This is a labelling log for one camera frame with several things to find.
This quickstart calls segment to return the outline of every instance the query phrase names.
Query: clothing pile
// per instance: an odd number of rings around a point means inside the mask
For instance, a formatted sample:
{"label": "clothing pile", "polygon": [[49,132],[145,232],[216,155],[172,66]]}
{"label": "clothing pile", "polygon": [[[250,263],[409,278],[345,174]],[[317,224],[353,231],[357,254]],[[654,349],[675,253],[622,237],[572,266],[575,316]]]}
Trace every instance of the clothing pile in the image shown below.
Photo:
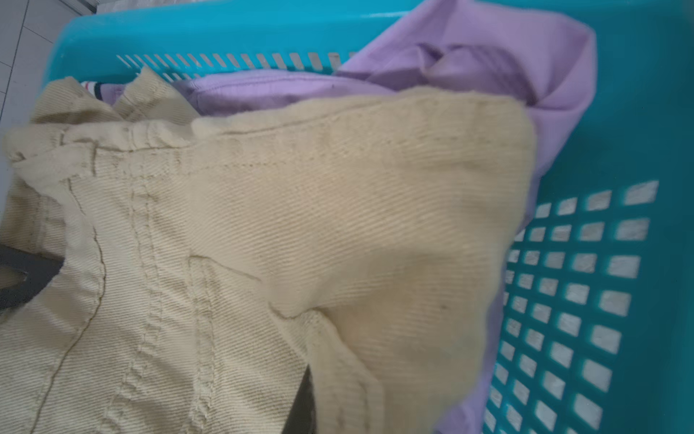
{"label": "clothing pile", "polygon": [[563,15],[426,0],[326,76],[50,83],[3,147],[7,432],[477,434],[504,263],[595,93]]}

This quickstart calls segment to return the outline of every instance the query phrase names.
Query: beige pants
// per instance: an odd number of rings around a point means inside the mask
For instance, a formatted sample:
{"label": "beige pants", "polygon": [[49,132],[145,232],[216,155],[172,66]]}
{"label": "beige pants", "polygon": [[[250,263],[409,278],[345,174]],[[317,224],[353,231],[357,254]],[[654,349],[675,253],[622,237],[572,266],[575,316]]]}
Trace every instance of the beige pants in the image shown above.
{"label": "beige pants", "polygon": [[279,434],[309,363],[320,434],[425,433],[474,384],[534,161],[515,101],[198,119],[144,70],[33,121],[2,241],[65,266],[0,324],[3,432]]}

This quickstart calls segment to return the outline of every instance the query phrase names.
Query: purple fabric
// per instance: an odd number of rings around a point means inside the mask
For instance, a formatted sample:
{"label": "purple fabric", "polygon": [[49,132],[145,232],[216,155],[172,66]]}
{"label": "purple fabric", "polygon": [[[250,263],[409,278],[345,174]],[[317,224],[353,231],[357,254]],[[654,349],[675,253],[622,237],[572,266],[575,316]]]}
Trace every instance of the purple fabric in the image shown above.
{"label": "purple fabric", "polygon": [[[532,218],[540,178],[591,103],[595,83],[595,35],[579,22],[557,13],[471,0],[427,0],[335,75],[265,69],[173,85],[202,115],[210,116],[281,108],[311,98],[390,94],[417,85],[512,95],[525,102],[538,136],[524,226]],[[107,95],[121,90],[102,87],[104,101],[114,103]],[[487,315],[482,372],[473,391],[439,422],[437,430],[443,434],[477,434],[482,429],[503,290],[502,279]]]}

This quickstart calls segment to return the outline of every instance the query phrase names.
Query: tile floor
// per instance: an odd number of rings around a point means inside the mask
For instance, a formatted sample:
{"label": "tile floor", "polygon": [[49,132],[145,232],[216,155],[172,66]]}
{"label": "tile floor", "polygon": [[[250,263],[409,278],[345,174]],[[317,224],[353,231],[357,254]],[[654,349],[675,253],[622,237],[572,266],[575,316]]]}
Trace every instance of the tile floor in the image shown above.
{"label": "tile floor", "polygon": [[[46,62],[65,25],[78,14],[58,0],[0,0],[0,140],[31,114]],[[0,157],[0,213],[11,172]]]}

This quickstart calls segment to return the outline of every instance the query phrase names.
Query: laundry basket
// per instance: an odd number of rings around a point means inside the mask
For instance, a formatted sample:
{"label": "laundry basket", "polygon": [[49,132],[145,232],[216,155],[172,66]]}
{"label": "laundry basket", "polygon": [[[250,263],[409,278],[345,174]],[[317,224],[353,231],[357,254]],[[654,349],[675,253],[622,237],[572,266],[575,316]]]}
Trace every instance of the laundry basket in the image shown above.
{"label": "laundry basket", "polygon": [[[46,81],[330,73],[418,0],[233,0],[82,17]],[[511,0],[598,34],[595,102],[509,253],[485,433],[694,433],[694,33],[670,0]]]}

